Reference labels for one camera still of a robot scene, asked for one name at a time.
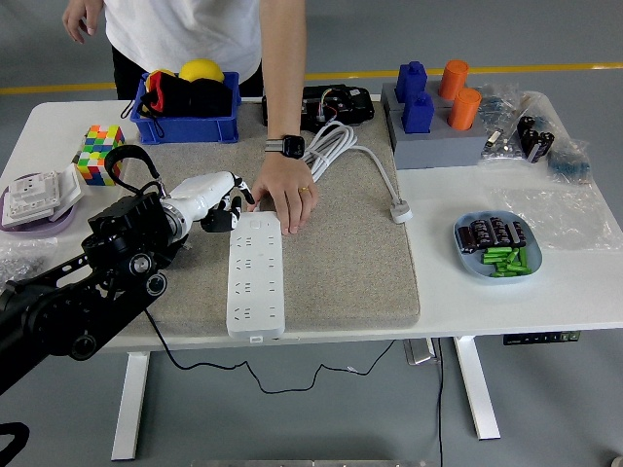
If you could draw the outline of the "person's right hand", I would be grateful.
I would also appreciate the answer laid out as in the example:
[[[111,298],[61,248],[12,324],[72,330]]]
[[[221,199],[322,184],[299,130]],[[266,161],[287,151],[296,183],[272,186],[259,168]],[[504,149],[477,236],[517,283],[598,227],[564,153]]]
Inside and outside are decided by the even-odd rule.
[[[103,0],[70,0],[61,18],[68,36],[74,42],[84,44],[87,37],[96,34],[103,10]]]

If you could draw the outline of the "person's left hand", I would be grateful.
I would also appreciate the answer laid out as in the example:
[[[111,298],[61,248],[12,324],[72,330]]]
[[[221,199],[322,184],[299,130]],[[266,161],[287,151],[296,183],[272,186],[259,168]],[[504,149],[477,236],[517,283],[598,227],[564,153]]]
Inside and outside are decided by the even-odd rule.
[[[310,168],[301,160],[276,152],[265,154],[251,194],[255,203],[247,205],[249,212],[263,197],[272,198],[283,235],[296,234],[308,222],[319,200]]]

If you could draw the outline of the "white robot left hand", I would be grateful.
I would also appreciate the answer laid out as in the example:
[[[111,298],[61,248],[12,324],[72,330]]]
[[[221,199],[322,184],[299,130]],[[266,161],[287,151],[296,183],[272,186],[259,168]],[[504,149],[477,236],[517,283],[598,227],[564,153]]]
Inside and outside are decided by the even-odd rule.
[[[192,223],[204,219],[211,208],[219,207],[233,188],[239,189],[246,202],[255,203],[244,180],[230,171],[207,173],[184,180],[161,200],[164,209],[171,212],[172,219],[184,235]]]

